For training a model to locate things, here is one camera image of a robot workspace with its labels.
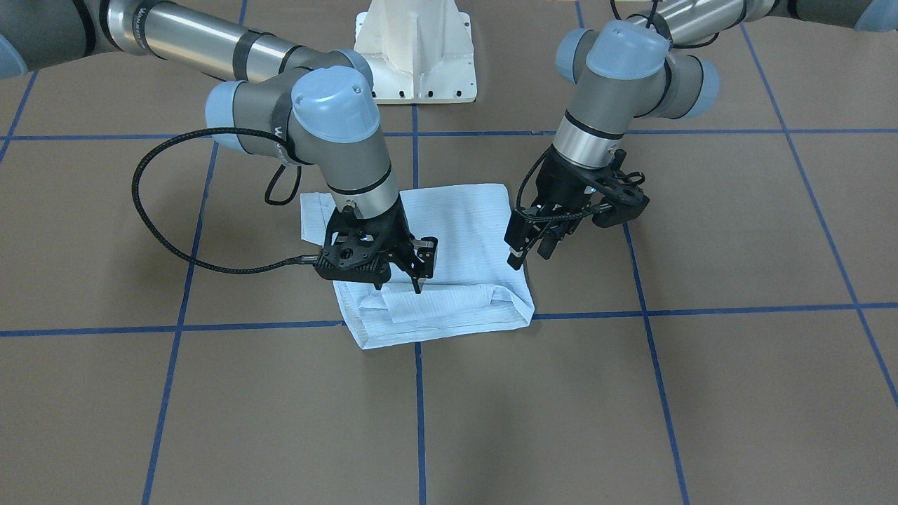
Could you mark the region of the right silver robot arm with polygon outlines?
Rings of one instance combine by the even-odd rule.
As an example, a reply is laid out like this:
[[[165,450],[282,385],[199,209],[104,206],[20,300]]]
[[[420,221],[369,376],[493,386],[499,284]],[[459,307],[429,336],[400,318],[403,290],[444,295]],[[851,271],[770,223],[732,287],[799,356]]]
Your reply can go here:
[[[351,49],[321,52],[171,1],[4,1],[2,77],[25,76],[113,51],[153,55],[218,80],[206,128],[176,135],[145,154],[132,181],[135,209],[155,239],[196,267],[225,272],[177,249],[154,226],[139,187],[151,160],[200,137],[288,166],[317,166],[333,195],[317,255],[292,257],[234,275],[310,264],[321,278],[368,283],[404,272],[421,292],[434,275],[437,239],[408,229],[394,167],[373,102],[373,74]]]

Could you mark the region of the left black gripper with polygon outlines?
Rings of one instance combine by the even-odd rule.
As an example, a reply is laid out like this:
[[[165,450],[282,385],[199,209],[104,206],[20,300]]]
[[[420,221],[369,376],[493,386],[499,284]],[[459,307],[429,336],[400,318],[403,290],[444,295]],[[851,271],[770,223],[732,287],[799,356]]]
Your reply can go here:
[[[625,158],[626,151],[616,148],[606,166],[584,168],[549,147],[518,189],[504,233],[508,265],[520,271],[533,248],[549,261],[558,243],[586,218],[610,228],[639,217],[649,204],[641,189],[645,176],[638,170],[623,173]]]

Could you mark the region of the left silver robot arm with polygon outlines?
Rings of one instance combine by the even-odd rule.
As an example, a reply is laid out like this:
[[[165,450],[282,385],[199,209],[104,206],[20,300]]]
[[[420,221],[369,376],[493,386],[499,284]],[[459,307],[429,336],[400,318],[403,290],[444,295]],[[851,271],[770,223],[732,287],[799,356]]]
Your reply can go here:
[[[520,269],[530,249],[551,258],[557,244],[589,218],[600,228],[637,218],[649,204],[644,175],[622,170],[620,146],[633,119],[685,119],[708,111],[718,71],[688,54],[742,22],[767,16],[847,27],[896,29],[894,1],[673,1],[611,20],[600,31],[575,29],[559,44],[558,73],[574,83],[551,146],[529,176],[537,195],[514,204],[504,240]]]

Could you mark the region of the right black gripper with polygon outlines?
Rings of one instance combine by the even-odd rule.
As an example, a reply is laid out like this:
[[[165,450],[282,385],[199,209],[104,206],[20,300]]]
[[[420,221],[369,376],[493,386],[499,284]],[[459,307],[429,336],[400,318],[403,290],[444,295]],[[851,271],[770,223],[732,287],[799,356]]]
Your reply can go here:
[[[410,277],[415,294],[433,277],[438,239],[416,239],[408,228],[398,197],[381,215],[362,218],[349,205],[334,210],[325,229],[325,243],[312,266],[331,281],[369,283],[381,290],[391,278],[391,265]]]

